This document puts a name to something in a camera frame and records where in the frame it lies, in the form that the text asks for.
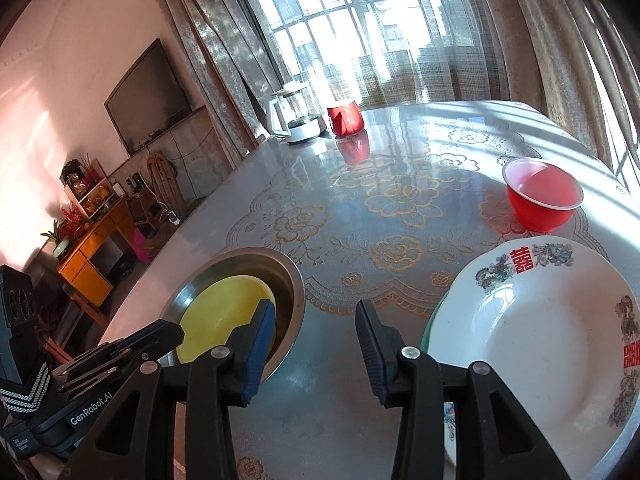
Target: red decoration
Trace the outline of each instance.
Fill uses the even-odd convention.
[[[528,247],[524,246],[515,249],[509,253],[509,256],[513,260],[513,265],[516,267],[518,274],[525,270],[533,269],[533,260],[531,259],[531,252]]]
[[[69,233],[75,233],[76,230],[84,224],[84,218],[79,209],[74,205],[62,206],[60,208],[62,214],[66,218],[66,229]]]
[[[640,339],[624,346],[623,357],[624,368],[640,365]]]

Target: potted plant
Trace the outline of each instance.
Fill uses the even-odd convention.
[[[40,234],[47,239],[47,242],[55,243],[56,246],[53,249],[53,255],[56,258],[59,257],[69,245],[69,238],[64,238],[63,240],[60,239],[60,224],[58,223],[58,220],[53,221],[53,231],[47,231],[46,233]]]

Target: cable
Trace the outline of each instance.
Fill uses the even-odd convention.
[[[175,137],[174,137],[174,133],[173,132],[169,132],[169,134],[171,135],[171,138],[174,140],[174,144],[175,144],[175,149],[178,150],[178,153],[180,153],[180,158],[182,159],[182,165],[184,166],[184,172],[187,174],[187,178],[189,179],[189,183],[191,184],[191,190],[193,191],[193,197],[197,198],[198,195],[196,193],[196,189],[195,187],[193,187],[193,182],[191,181],[191,177],[189,176],[189,171],[187,171],[187,163],[184,161],[184,155],[182,154],[182,152],[180,151],[180,148],[178,147],[178,143],[175,142]]]
[[[207,135],[205,135],[205,136],[204,136],[204,139],[202,139],[202,140],[200,141],[200,144],[198,144],[198,147],[197,147],[195,150],[191,150],[189,153],[187,153],[187,154],[183,155],[183,154],[181,154],[181,153],[180,153],[180,149],[178,149],[178,153],[180,153],[180,158],[182,159],[182,162],[183,162],[183,163],[184,163],[184,157],[185,157],[185,156],[189,156],[189,155],[191,155],[191,153],[195,153],[195,152],[197,152],[197,151],[198,151],[198,149],[200,148],[200,146],[202,146],[202,144],[204,143],[204,141],[205,141],[205,140],[207,140],[207,137],[209,137],[209,136],[210,136],[210,134],[211,134],[211,132],[212,132],[212,131],[213,131],[213,126],[212,126],[212,127],[211,127],[211,129],[209,130],[209,133],[207,133]],[[170,161],[176,161],[176,160],[178,160],[178,159],[177,159],[177,158],[170,158],[169,160],[170,160]]]
[[[142,176],[142,172],[138,172],[140,174],[140,179],[142,180],[142,182],[145,183],[146,188],[153,194],[153,196],[156,197],[156,202],[158,202],[160,205],[164,206],[164,209],[162,209],[162,211],[167,211],[167,213],[169,212],[169,206],[167,204],[165,204],[164,202],[160,202],[160,199],[158,198],[158,195],[156,195],[156,192],[151,188],[151,186],[149,186],[149,184],[146,183],[145,177]]]

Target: red plastic bowl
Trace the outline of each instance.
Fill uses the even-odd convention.
[[[502,168],[507,197],[527,229],[550,233],[565,224],[584,197],[578,181],[557,166],[525,156]]]

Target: stainless steel bowl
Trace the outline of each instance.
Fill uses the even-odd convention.
[[[248,274],[263,280],[276,300],[276,337],[267,357],[262,379],[274,373],[298,336],[305,312],[305,286],[302,275],[291,259],[265,247],[248,247],[221,254],[196,270],[167,302],[161,319],[180,323],[191,301],[219,280]],[[162,366],[178,364],[173,350],[160,359]]]

